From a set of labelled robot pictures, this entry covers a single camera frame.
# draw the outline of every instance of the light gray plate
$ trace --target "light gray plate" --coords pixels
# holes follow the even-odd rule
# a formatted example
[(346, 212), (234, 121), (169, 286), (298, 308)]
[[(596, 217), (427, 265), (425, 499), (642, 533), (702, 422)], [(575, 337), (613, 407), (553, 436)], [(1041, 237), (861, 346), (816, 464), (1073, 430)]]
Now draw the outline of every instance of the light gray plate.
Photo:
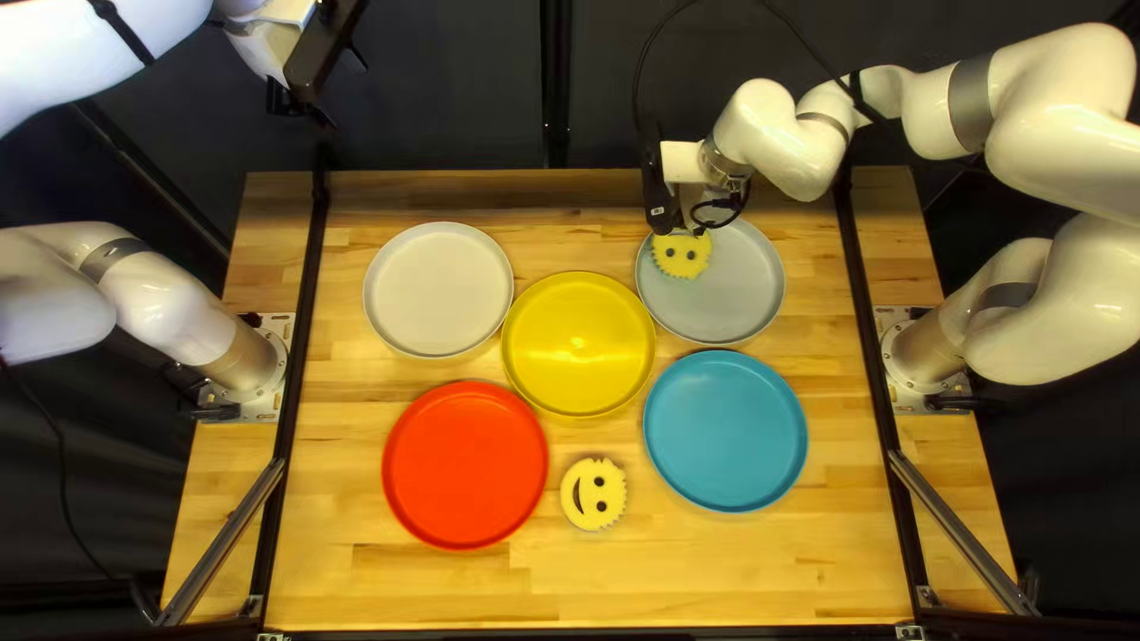
[(709, 346), (748, 340), (780, 311), (783, 262), (767, 236), (744, 220), (706, 234), (712, 238), (709, 266), (692, 281), (657, 267), (650, 234), (637, 252), (637, 294), (654, 320), (685, 340)]

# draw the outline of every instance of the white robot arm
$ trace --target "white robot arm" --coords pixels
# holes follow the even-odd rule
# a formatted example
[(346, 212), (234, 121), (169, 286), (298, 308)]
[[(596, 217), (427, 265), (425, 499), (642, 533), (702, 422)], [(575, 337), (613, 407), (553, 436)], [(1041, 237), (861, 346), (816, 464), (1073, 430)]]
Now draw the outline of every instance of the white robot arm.
[[(194, 32), (212, 0), (27, 0), (0, 6), (0, 137), (32, 114), (117, 84)], [(218, 0), (227, 35), (263, 79), (316, 0)], [(271, 398), (284, 344), (228, 311), (124, 229), (66, 222), (0, 230), (0, 356), (13, 365), (101, 341), (115, 324), (192, 366), (233, 401)]]
[[(858, 80), (864, 102), (901, 117), (923, 157), (985, 151), (1001, 181), (1085, 212), (1052, 242), (1005, 248), (891, 336), (886, 365), (896, 382), (937, 392), (969, 365), (1000, 382), (1043, 383), (1140, 340), (1140, 127), (1123, 120), (1135, 81), (1123, 33), (1075, 25), (931, 72), (883, 65)], [(779, 83), (750, 80), (703, 141), (661, 143), (662, 173), (670, 182), (739, 189), (759, 172), (811, 201), (870, 122), (833, 81), (795, 103)]]
[(285, 63), (317, 0), (24, 0), (0, 5), (0, 138), (135, 75), (198, 29), (212, 3), (245, 64), (288, 87)]

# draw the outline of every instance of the sponge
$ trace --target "sponge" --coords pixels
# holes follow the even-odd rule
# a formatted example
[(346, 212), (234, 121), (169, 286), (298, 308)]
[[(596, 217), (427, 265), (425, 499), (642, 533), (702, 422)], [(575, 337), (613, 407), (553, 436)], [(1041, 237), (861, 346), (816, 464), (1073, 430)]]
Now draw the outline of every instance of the sponge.
[(626, 473), (609, 459), (583, 459), (562, 477), (561, 497), (571, 524), (602, 532), (626, 511)]
[(712, 238), (705, 233), (693, 236), (689, 232), (674, 232), (668, 236), (653, 236), (653, 262), (658, 269), (677, 278), (693, 279), (709, 266)]

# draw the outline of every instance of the wooden table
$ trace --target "wooden table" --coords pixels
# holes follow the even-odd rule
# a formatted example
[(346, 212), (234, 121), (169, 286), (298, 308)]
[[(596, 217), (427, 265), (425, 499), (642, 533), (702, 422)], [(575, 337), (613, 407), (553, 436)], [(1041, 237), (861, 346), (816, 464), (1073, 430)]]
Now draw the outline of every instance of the wooden table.
[[(876, 303), (934, 305), (937, 274), (905, 168), (860, 168), (853, 202)], [(235, 311), (295, 309), (308, 218), (307, 173), (246, 182), (225, 300)], [(266, 624), (286, 631), (895, 623), (911, 616), (868, 383), (830, 197), (799, 203), (754, 187), (744, 218), (775, 244), (788, 292), (775, 322), (738, 349), (774, 367), (807, 415), (796, 487), (750, 514), (700, 510), (653, 471), (642, 393), (605, 419), (540, 414), (551, 473), (535, 516), (470, 553), (431, 549), (394, 520), (380, 484), (388, 430), (408, 403), (457, 379), (506, 386), (497, 336), (441, 362), (394, 354), (360, 305), (364, 273), (394, 234), (458, 220), (511, 259), (515, 293), (568, 269), (633, 289), (648, 233), (630, 170), (341, 172), (332, 208)], [(652, 380), (697, 346), (658, 328)], [(971, 416), (899, 419), (904, 449), (992, 554), (1012, 570)], [(171, 551), (169, 599), (268, 462), (275, 425), (199, 425)], [(562, 473), (605, 454), (628, 473), (625, 517), (580, 532), (557, 500)], [(919, 511), (930, 584), (943, 601), (997, 603)], [(251, 528), (194, 614), (237, 610), (249, 590)]]

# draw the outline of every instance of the blue plate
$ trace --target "blue plate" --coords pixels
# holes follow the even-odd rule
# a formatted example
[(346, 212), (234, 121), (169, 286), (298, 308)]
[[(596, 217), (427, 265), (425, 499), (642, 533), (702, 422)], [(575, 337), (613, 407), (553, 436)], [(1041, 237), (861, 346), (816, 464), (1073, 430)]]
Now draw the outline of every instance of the blue plate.
[(653, 386), (642, 422), (657, 471), (682, 496), (750, 512), (783, 496), (807, 457), (807, 422), (788, 383), (736, 351), (700, 351)]

